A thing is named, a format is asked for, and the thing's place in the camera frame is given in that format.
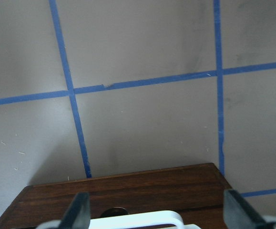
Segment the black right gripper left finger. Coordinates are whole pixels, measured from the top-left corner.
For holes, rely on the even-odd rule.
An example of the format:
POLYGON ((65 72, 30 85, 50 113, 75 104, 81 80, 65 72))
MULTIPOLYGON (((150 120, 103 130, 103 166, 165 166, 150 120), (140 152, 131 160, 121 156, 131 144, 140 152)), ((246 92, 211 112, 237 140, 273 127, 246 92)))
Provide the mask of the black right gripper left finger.
POLYGON ((76 194, 59 224, 60 229, 88 229, 91 222, 90 195, 76 194))

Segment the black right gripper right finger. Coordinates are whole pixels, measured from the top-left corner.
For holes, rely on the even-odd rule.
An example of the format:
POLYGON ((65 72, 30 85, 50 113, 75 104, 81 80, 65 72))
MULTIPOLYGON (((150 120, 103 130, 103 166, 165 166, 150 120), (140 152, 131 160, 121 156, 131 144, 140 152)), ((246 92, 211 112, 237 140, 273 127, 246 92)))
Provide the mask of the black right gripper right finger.
POLYGON ((234 189, 224 191, 224 222, 228 229, 265 229, 262 216, 234 189))

